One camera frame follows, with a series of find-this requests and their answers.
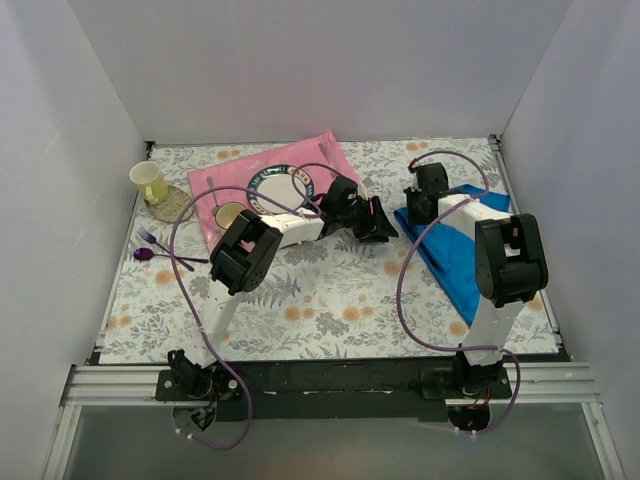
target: glass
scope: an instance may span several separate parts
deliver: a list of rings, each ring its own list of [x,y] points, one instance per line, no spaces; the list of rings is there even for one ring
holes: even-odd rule
[[[502,408],[493,407],[493,415]],[[230,441],[242,427],[214,423],[204,434]],[[584,480],[604,475],[582,408],[571,404],[517,405],[499,429],[475,440],[411,419],[258,420],[230,452],[176,435],[169,407],[84,407],[64,478]]]

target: purple spoon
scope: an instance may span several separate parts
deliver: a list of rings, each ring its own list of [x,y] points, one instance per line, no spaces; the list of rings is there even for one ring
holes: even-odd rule
[[[151,260],[153,257],[171,257],[171,255],[165,255],[164,253],[156,253],[150,248],[137,248],[135,252],[133,252],[133,258],[136,260],[140,260],[146,262],[147,260]],[[191,257],[176,257],[180,260],[189,260],[190,262],[198,262],[198,263],[209,263],[208,258],[191,258]]]

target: white plate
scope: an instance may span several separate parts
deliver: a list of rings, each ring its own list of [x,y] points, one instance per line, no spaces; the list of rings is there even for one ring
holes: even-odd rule
[[[304,202],[304,198],[296,192],[291,183],[291,177],[296,167],[291,165],[273,165],[256,173],[247,188],[262,193],[273,200],[280,202],[284,206],[295,210]],[[296,186],[304,192],[307,197],[312,197],[314,192],[313,180],[304,170],[298,170],[295,175]],[[264,198],[260,198],[253,193],[247,193],[247,200],[256,212],[266,214],[285,213],[286,210],[274,205]]]

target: white enclosure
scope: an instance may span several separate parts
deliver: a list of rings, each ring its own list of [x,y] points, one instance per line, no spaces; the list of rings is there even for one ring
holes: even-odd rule
[[[639,477],[640,1],[605,3],[0,2],[0,477],[42,474],[69,366],[100,327],[143,140],[329,128],[341,140],[504,133],[561,333],[590,362]]]
[[[569,0],[69,0],[158,143],[502,133]]]

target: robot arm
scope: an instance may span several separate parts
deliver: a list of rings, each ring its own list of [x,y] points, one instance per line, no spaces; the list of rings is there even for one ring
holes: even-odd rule
[[[345,177],[337,177],[326,194],[312,200],[319,202],[319,217],[304,206],[298,210],[301,215],[241,212],[211,253],[211,282],[201,320],[214,349],[222,344],[238,305],[266,276],[278,248],[318,240],[340,228],[351,228],[362,243],[384,243],[398,236],[380,199],[362,198],[358,185]],[[184,350],[194,364],[206,367],[215,362],[199,331]]]
[[[444,167],[432,163],[410,168],[407,188],[409,223],[431,223],[469,195],[450,190]],[[503,346],[513,323],[536,292],[547,285],[547,264],[538,224],[533,215],[511,215],[471,200],[442,221],[475,242],[476,283],[481,297],[463,347]],[[502,365],[499,351],[467,351],[457,357],[464,385],[486,382]]]

